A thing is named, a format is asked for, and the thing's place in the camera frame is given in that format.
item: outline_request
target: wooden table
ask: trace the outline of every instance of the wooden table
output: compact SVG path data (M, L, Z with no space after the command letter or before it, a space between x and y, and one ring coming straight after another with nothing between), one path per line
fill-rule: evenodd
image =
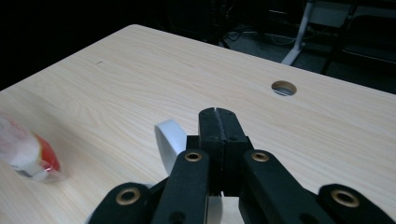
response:
M295 85L292 96L274 82ZM0 223L83 223L114 187L166 178L154 125L198 134L198 113L236 113L257 149L305 187L352 187L396 219L396 96L142 26L129 26L0 92L48 140L67 179L0 164ZM222 223L242 223L235 198Z

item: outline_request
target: light wood tabletop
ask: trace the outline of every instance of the light wood tabletop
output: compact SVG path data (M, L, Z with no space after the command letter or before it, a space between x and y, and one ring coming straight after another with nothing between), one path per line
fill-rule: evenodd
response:
M295 94L276 94L279 80ZM154 125L197 135L209 107L233 111L306 189L346 185L396 219L395 95L132 25L0 92L67 175L40 183L1 162L0 223L84 223L117 185L158 183ZM237 199L223 210L222 223L243 223Z

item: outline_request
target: chair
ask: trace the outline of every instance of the chair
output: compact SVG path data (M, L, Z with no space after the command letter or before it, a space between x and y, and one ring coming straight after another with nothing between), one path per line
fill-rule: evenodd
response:
M349 61L384 72L396 69L396 13L393 18L363 14L359 12L362 7L396 10L396 1L357 0L353 3L321 74L326 74L333 61Z

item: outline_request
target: glue bottle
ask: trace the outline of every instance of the glue bottle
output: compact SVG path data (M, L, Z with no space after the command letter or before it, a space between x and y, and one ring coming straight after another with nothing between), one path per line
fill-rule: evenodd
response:
M36 181L65 179L50 144L1 111L0 160L18 174Z

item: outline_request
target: plastic bottle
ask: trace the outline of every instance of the plastic bottle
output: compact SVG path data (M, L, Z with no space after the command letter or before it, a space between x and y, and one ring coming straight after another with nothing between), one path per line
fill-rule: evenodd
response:
M1 111L0 160L18 174L36 181L65 179L50 144Z

